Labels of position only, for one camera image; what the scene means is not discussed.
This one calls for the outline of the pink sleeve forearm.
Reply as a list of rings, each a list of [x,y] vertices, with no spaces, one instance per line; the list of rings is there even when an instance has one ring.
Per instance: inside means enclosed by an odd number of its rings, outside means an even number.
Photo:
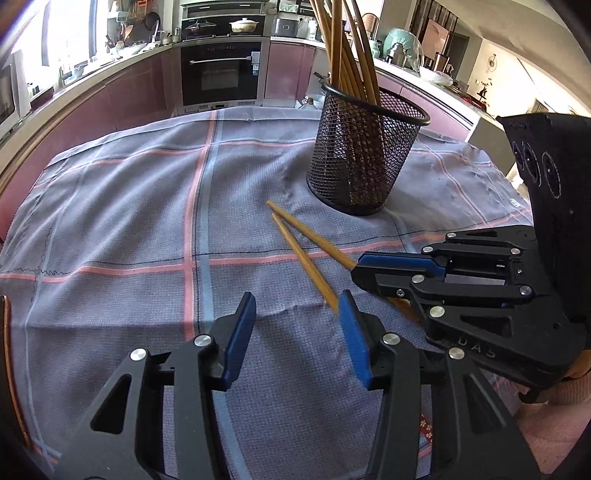
[[[590,351],[584,350],[565,377],[542,397],[542,403],[523,404],[515,420],[541,472],[551,474],[590,421]]]

